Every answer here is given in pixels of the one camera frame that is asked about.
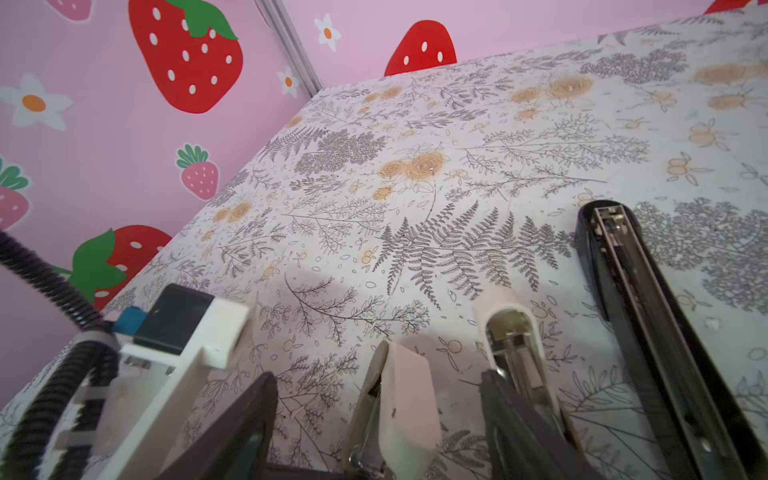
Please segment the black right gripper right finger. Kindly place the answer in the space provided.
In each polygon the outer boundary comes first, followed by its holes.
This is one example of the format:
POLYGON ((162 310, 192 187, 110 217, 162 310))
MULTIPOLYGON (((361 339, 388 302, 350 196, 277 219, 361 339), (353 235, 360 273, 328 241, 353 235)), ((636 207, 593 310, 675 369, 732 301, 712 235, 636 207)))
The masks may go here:
POLYGON ((598 479, 600 474, 497 372, 479 387, 493 479, 598 479))

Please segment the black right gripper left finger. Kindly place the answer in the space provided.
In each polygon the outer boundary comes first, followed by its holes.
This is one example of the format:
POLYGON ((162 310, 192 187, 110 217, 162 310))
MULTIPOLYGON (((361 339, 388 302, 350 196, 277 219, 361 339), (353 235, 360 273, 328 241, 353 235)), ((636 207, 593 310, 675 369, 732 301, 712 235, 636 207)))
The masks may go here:
POLYGON ((273 373, 244 393, 159 475, 161 479, 260 479, 267 467, 278 403, 273 373))

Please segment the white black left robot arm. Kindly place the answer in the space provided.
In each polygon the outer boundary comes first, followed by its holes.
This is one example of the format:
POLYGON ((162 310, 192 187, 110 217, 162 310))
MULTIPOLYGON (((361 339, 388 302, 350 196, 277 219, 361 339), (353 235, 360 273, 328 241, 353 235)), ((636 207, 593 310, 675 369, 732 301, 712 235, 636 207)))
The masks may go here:
POLYGON ((68 280, 8 233, 1 235, 1 414, 4 479, 79 479, 88 445, 44 460, 81 385, 106 387, 118 344, 102 314, 68 280))

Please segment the beige eraser block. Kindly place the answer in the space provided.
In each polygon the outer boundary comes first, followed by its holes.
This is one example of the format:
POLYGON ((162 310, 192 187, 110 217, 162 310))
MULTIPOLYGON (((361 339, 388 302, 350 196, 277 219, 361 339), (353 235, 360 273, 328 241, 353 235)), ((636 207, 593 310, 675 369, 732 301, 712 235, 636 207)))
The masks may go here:
POLYGON ((441 445, 428 361, 398 343, 382 341, 343 443, 344 472, 357 479, 421 479, 441 445))

